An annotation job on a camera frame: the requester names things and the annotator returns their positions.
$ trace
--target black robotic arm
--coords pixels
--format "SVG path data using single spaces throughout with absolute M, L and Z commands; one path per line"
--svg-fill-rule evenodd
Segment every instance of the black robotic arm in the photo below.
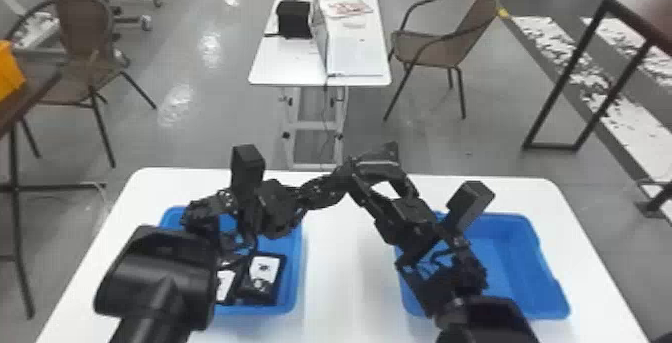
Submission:
M 258 235 L 287 235 L 308 211 L 333 206 L 348 194 L 373 217 L 382 239 L 402 251 L 395 267 L 442 330 L 439 341 L 537 342 L 512 300 L 482 296 L 486 269 L 463 234 L 494 194 L 481 182 L 465 182 L 448 201 L 448 214 L 437 219 L 398 159 L 397 144 L 387 143 L 294 187 L 263 180 L 265 162 L 253 145 L 234 147 L 229 188 L 192 201 L 180 219 L 184 231 L 139 227 L 106 274 L 94 308 L 122 319 L 111 341 L 186 342 L 191 331 L 208 326 L 217 270 L 225 256 L 241 248 L 219 231 L 220 215 L 236 220 L 250 247 L 247 256 L 226 266 L 249 266 Z M 397 197 L 374 190 L 381 182 L 388 182 Z M 448 249 L 428 256 L 439 241 Z M 434 262 L 438 270 L 423 276 L 420 262 L 436 255 L 450 256 L 450 266 Z

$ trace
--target white tabletop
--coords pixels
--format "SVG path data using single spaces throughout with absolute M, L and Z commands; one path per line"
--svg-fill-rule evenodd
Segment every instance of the white tabletop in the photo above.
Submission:
M 264 34 L 278 32 L 275 8 L 280 1 L 275 0 L 273 2 Z M 384 65 L 381 69 L 385 70 L 385 73 L 380 76 L 329 78 L 328 84 L 330 86 L 376 87 L 390 84 L 390 68 L 387 62 L 378 0 L 362 1 L 369 5 L 373 12 L 352 18 L 334 19 L 327 17 L 327 29 L 330 37 L 336 35 L 357 36 L 375 44 L 373 48 L 377 49 L 379 62 L 381 66 Z M 352 24 L 355 22 L 358 28 L 352 28 Z M 248 81 L 253 85 L 302 87 L 322 86 L 325 78 L 324 63 L 314 40 L 262 36 Z
M 266 178 L 299 185 L 318 173 L 269 171 Z M 118 320 L 96 315 L 93 297 L 139 224 L 157 224 L 174 205 L 228 185 L 228 170 L 146 168 L 136 172 L 84 257 L 38 342 L 107 342 Z M 531 178 L 412 175 L 430 207 L 444 209 L 465 180 L 481 180 L 496 197 L 491 212 L 530 219 L 542 251 L 571 307 L 562 321 L 535 321 L 542 343 L 648 342 L 558 188 Z M 430 320 L 401 303 L 393 249 L 372 218 L 349 197 L 303 221 L 304 273 L 295 309 L 282 316 L 215 317 L 189 342 L 434 342 Z

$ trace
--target orange box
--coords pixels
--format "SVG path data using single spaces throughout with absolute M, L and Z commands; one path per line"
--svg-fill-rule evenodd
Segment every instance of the orange box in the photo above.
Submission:
M 12 44 L 0 40 L 0 100 L 18 90 L 25 81 L 26 78 L 12 55 Z

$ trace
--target blue plastic tray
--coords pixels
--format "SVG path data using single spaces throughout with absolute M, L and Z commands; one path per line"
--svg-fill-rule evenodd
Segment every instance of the blue plastic tray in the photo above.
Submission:
M 171 207 L 163 214 L 160 227 L 181 229 L 180 217 L 184 212 L 184 207 Z M 229 215 L 219 217 L 219 228 L 221 231 L 230 231 L 236 227 L 235 220 Z M 271 252 L 284 254 L 287 257 L 285 269 L 280 279 L 280 288 L 278 289 L 277 303 L 273 306 L 263 305 L 215 305 L 216 315 L 278 315 L 290 312 L 296 304 L 296 293 L 299 288 L 299 270 L 301 268 L 301 247 L 302 235 L 301 226 L 298 226 L 292 232 L 282 238 L 269 240 L 266 237 L 259 236 L 258 250 L 262 252 Z
M 439 219 L 445 215 L 437 213 Z M 483 293 L 513 299 L 528 319 L 563 319 L 569 315 L 569 304 L 562 288 L 546 265 L 539 239 L 530 222 L 521 215 L 483 214 L 465 232 L 471 249 L 487 269 L 489 288 Z M 437 244 L 432 252 L 445 250 Z M 396 255 L 401 255 L 396 248 Z M 450 257 L 440 262 L 449 264 Z M 436 265 L 425 264 L 429 272 Z M 406 282 L 399 277 L 404 308 L 415 316 L 424 312 Z

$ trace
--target floor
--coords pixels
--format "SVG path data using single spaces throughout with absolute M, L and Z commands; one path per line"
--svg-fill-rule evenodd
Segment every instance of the floor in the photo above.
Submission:
M 21 0 L 25 5 L 39 0 Z M 396 28 L 417 0 L 380 0 L 383 27 Z M 106 181 L 106 201 L 96 192 L 31 195 L 23 199 L 28 273 L 37 314 L 23 315 L 12 266 L 0 266 L 0 330 L 7 341 L 32 342 L 128 177 L 148 166 L 221 168 L 231 146 L 254 143 L 269 168 L 285 169 L 276 91 L 252 87 L 247 74 L 272 0 L 165 0 L 160 9 L 124 5 L 126 13 L 147 12 L 154 30 L 125 30 L 118 46 L 132 60 L 129 73 L 157 102 L 151 111 L 126 85 L 103 91 L 107 123 L 118 166 L 111 169 L 91 113 L 36 107 L 29 115 L 43 159 L 21 149 L 23 180 Z M 457 1 L 418 11 L 412 26 L 445 31 L 455 26 L 467 3 Z M 11 13 L 0 5 L 0 33 Z M 466 120 L 445 73 L 414 72 L 390 120 L 381 119 L 401 78 L 392 65 L 391 86 L 354 89 L 345 129 L 345 153 L 356 154 L 387 140 L 400 144 L 409 173 L 543 177 L 562 189 L 582 226 L 650 338 L 672 326 L 669 266 L 672 227 L 644 219 L 633 205 L 642 195 L 632 177 L 596 136 L 577 154 L 521 152 L 520 144 L 552 88 L 552 81 L 517 35 L 497 19 L 464 62 Z M 317 94 L 304 106 L 321 110 Z M 545 140 L 569 140 L 583 120 L 561 99 L 541 133 Z M 6 159 L 3 139 L 1 159 Z M 297 153 L 326 160 L 322 139 L 303 136 Z M 7 202 L 0 197 L 0 251 L 11 244 Z
M 504 22 L 551 79 L 559 76 L 601 0 L 499 0 Z M 575 68 L 565 95 L 587 118 L 594 112 L 643 38 L 606 18 Z M 672 168 L 655 154 L 672 150 L 672 56 L 654 47 L 628 81 L 597 131 L 636 180 L 669 180 Z

